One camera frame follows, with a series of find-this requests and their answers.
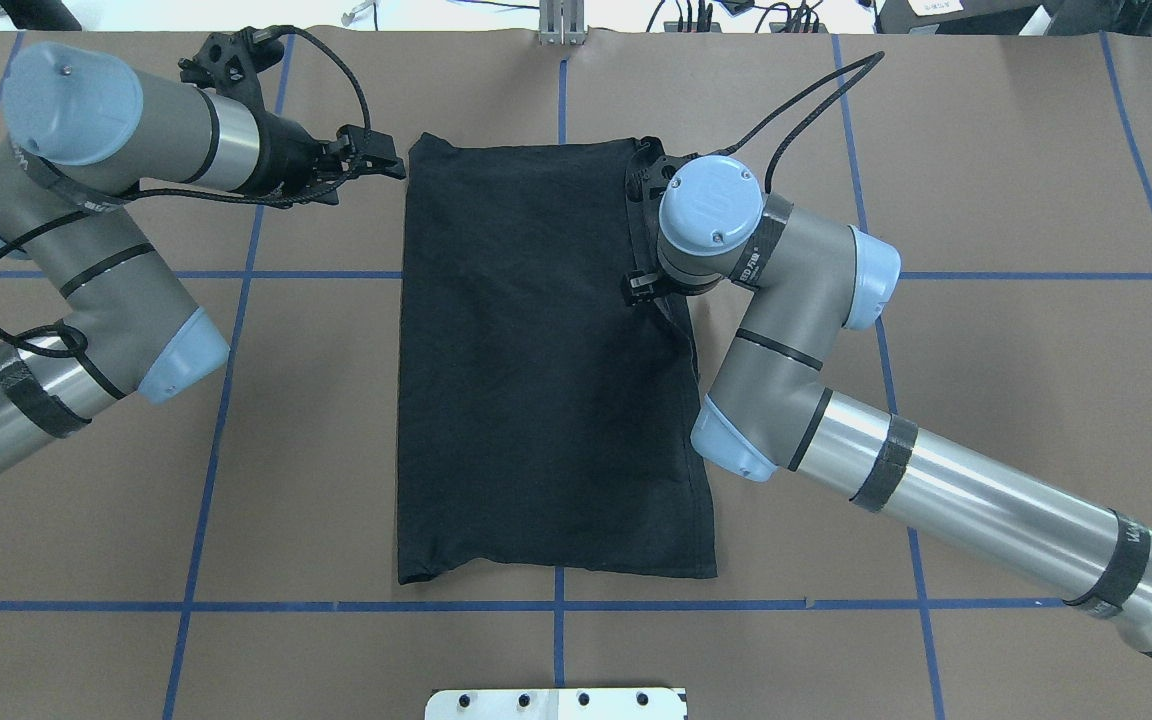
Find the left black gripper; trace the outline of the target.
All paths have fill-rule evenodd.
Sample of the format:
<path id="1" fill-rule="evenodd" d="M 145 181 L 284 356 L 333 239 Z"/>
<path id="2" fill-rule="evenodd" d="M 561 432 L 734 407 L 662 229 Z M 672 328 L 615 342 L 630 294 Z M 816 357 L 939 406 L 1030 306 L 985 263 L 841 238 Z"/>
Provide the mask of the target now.
<path id="1" fill-rule="evenodd" d="M 179 59 L 180 82 L 200 92 L 212 132 L 204 161 L 184 183 L 289 209 L 306 202 L 338 205 L 339 185 L 353 179 L 404 181 L 404 161 L 389 135 L 347 124 L 338 129 L 334 149 L 266 109 L 259 77 L 283 61 L 287 35 L 285 29 L 214 32 L 194 56 Z"/>

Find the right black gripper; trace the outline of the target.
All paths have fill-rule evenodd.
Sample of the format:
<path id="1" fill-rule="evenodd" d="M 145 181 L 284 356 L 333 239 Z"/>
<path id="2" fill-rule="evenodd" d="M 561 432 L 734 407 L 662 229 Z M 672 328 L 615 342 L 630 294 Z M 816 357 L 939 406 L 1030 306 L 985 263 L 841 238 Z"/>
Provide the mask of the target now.
<path id="1" fill-rule="evenodd" d="M 626 167 L 626 200 L 643 204 L 658 199 L 685 162 L 699 158 L 698 152 L 685 156 L 669 156 L 659 138 L 636 138 L 634 151 Z M 634 270 L 622 276 L 622 300 L 626 306 L 647 304 L 667 295 L 667 274 Z"/>

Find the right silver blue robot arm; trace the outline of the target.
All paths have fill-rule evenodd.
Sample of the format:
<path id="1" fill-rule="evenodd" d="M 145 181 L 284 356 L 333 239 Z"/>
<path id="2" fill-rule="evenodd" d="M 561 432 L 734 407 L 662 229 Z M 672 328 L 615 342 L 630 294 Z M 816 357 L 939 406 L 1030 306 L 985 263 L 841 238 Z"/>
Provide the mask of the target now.
<path id="1" fill-rule="evenodd" d="M 749 480 L 804 475 L 1028 579 L 1152 659 L 1152 528 L 1069 495 L 899 414 L 823 382 L 846 331 L 878 331 L 896 290 L 895 247 L 764 190 L 730 150 L 670 156 L 637 141 L 626 173 L 654 263 L 623 278 L 626 304 L 662 304 L 730 282 L 751 295 L 690 442 Z"/>

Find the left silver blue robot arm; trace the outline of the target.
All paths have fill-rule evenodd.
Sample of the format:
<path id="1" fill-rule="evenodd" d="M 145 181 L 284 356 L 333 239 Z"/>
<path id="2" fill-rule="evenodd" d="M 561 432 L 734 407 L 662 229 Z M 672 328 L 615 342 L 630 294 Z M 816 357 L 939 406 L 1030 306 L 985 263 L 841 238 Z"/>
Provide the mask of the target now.
<path id="1" fill-rule="evenodd" d="M 404 179 L 389 135 L 314 138 L 266 108 L 260 76 L 296 26 L 206 37 L 179 79 L 60 41 L 18 51 L 0 142 L 0 473 L 86 429 L 120 397 L 161 404 L 227 364 L 215 323 L 129 214 L 179 197 L 255 209 L 338 204 Z"/>

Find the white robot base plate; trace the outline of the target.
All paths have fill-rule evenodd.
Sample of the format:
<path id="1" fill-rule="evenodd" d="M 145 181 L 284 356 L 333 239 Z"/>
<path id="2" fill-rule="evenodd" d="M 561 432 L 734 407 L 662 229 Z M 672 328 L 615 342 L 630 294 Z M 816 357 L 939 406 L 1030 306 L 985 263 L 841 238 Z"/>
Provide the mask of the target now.
<path id="1" fill-rule="evenodd" d="M 431 694 L 425 719 L 687 719 L 684 689 L 585 687 L 448 689 Z"/>

